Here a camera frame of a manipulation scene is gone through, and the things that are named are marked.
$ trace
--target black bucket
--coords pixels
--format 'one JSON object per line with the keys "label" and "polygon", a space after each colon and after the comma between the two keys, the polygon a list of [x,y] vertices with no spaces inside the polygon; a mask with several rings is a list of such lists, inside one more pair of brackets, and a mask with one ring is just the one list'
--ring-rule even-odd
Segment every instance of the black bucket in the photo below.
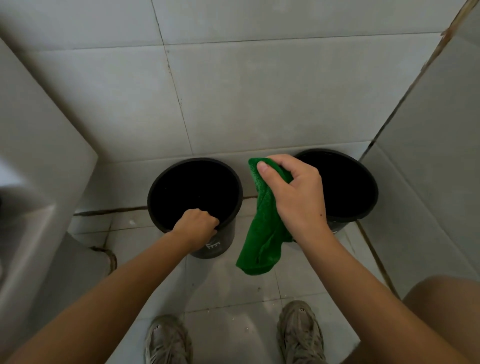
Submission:
{"label": "black bucket", "polygon": [[243,190],[235,171],[218,160],[192,158],[170,166],[153,182],[147,205],[150,218],[163,232],[173,229],[183,213],[199,208],[216,217],[218,233],[192,255],[209,259],[219,256],[232,244],[235,217]]}
{"label": "black bucket", "polygon": [[333,232],[372,211],[378,199],[377,183],[356,159],[330,149],[308,149],[295,157],[318,169],[327,222]]}

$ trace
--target left hand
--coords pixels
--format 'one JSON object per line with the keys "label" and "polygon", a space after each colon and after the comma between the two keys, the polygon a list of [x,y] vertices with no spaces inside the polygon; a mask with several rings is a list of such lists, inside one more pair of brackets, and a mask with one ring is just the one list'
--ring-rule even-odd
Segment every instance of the left hand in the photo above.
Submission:
{"label": "left hand", "polygon": [[189,245],[190,252],[203,248],[216,234],[215,227],[220,223],[217,218],[198,208],[183,213],[173,227],[172,233],[178,234]]}

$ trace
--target hand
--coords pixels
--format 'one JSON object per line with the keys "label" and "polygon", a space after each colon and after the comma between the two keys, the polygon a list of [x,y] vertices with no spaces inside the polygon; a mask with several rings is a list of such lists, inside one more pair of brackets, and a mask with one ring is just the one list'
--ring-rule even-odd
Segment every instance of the hand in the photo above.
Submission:
{"label": "hand", "polygon": [[293,176],[288,184],[266,163],[257,164],[258,172],[273,191],[278,214],[295,240],[302,244],[318,232],[329,232],[322,178],[317,168],[287,154],[269,158]]}
{"label": "hand", "polygon": [[185,240],[189,251],[194,252],[208,243],[216,234],[215,227],[220,223],[217,218],[198,208],[183,213],[180,220],[173,227],[172,233]]}

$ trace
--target shoe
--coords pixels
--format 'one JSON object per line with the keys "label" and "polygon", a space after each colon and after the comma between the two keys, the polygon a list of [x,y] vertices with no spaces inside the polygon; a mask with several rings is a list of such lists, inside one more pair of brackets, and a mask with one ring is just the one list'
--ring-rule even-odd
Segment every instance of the shoe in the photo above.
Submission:
{"label": "shoe", "polygon": [[283,308],[277,340],[286,364],[325,363],[322,331],[304,301],[292,301]]}
{"label": "shoe", "polygon": [[192,364],[192,339],[172,315],[153,320],[145,339],[146,364]]}

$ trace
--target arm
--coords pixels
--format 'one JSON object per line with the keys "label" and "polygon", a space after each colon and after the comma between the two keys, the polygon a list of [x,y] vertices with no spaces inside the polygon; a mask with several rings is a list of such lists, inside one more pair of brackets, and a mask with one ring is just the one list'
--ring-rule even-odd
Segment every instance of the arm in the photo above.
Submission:
{"label": "arm", "polygon": [[275,195],[280,217],[338,308],[376,359],[398,364],[469,363],[336,240],[326,222],[318,170],[292,156],[270,158],[294,177],[287,184],[265,163],[257,166]]}
{"label": "arm", "polygon": [[207,212],[187,210],[171,232],[65,309],[8,363],[104,363],[152,292],[188,253],[208,242],[216,225]]}

